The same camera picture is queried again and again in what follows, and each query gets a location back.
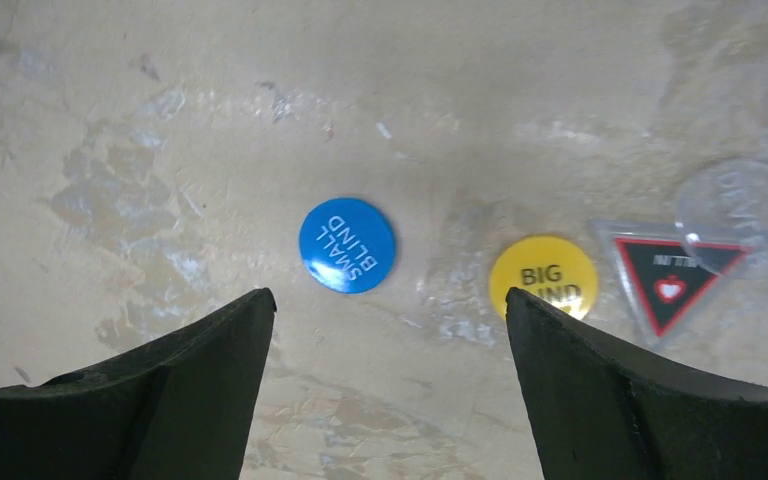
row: triangular badge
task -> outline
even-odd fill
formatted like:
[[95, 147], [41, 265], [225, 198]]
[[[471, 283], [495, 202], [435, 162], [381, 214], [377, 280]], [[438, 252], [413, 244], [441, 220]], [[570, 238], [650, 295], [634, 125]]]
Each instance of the triangular badge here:
[[672, 333], [706, 296], [721, 288], [748, 253], [725, 235], [716, 243], [697, 245], [706, 259], [727, 265], [726, 273], [717, 275], [687, 254], [672, 225], [594, 221], [593, 226], [650, 344]]

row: black triangle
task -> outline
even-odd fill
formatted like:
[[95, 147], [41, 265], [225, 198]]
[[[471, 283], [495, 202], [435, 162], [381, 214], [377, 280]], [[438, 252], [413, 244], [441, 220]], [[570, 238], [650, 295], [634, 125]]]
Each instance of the black triangle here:
[[[720, 278], [691, 258], [676, 240], [616, 237], [631, 287], [654, 334], [661, 338]], [[740, 245], [711, 244], [700, 253], [728, 273], [746, 256]]]

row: yellow button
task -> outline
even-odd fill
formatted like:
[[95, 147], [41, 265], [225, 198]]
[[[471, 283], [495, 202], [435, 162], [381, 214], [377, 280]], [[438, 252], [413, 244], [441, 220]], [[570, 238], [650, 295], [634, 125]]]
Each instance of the yellow button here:
[[490, 272], [490, 300], [503, 319], [511, 287], [527, 290], [581, 320], [596, 303], [599, 275], [578, 245], [553, 235], [534, 235], [505, 250]]

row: red border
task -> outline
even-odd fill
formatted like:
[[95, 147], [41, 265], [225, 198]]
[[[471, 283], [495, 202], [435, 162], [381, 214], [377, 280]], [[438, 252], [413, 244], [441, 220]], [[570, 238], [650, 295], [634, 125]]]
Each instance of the red border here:
[[671, 246], [671, 247], [681, 247], [682, 250], [684, 250], [684, 245], [681, 244], [678, 240], [650, 240], [646, 238], [630, 238], [630, 237], [614, 237], [614, 243], [617, 246], [617, 250], [620, 252], [620, 256], [623, 260], [623, 265], [625, 266], [625, 271], [628, 274], [629, 277], [631, 277], [631, 281], [634, 284], [634, 288], [637, 290], [637, 299], [640, 303], [643, 304], [643, 308], [646, 310], [646, 316], [649, 320], [649, 325], [652, 327], [652, 330], [655, 331], [655, 335], [658, 336], [658, 338], [661, 338], [664, 336], [667, 331], [669, 331], [673, 326], [675, 326], [676, 323], [678, 323], [679, 320], [687, 313], [687, 311], [693, 307], [693, 305], [696, 304], [696, 302], [699, 301], [700, 298], [702, 298], [702, 295], [708, 291], [711, 286], [716, 283], [717, 280], [722, 275], [728, 275], [729, 272], [734, 269], [734, 267], [737, 266], [738, 263], [740, 263], [741, 260], [743, 260], [746, 255], [749, 253], [749, 249], [741, 246], [741, 245], [730, 245], [726, 243], [697, 243], [694, 244], [694, 246], [698, 247], [707, 247], [707, 248], [719, 248], [723, 250], [740, 250], [743, 254], [738, 255], [734, 258], [734, 260], [731, 261], [731, 263], [725, 268], [722, 275], [713, 275], [711, 278], [702, 285], [702, 287], [699, 288], [699, 290], [696, 291], [693, 296], [687, 300], [687, 302], [684, 304], [681, 309], [673, 315], [673, 317], [667, 322], [666, 325], [664, 325], [663, 328], [661, 328], [658, 325], [657, 320], [655, 320], [655, 312], [652, 311], [652, 305], [649, 302], [649, 299], [647, 298], [645, 292], [643, 291], [643, 285], [640, 283], [640, 278], [637, 276], [637, 270], [634, 269], [634, 264], [631, 263], [631, 259], [628, 257], [628, 252], [625, 249], [626, 244], [635, 244], [635, 245], [664, 245], [664, 246]]

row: transparent circular lid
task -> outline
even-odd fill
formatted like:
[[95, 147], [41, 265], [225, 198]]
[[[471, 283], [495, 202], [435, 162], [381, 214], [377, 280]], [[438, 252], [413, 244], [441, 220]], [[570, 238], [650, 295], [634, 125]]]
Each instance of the transparent circular lid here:
[[[696, 172], [679, 189], [676, 228], [707, 270], [768, 278], [768, 161], [730, 159]], [[743, 247], [741, 262], [707, 248], [724, 243]]]

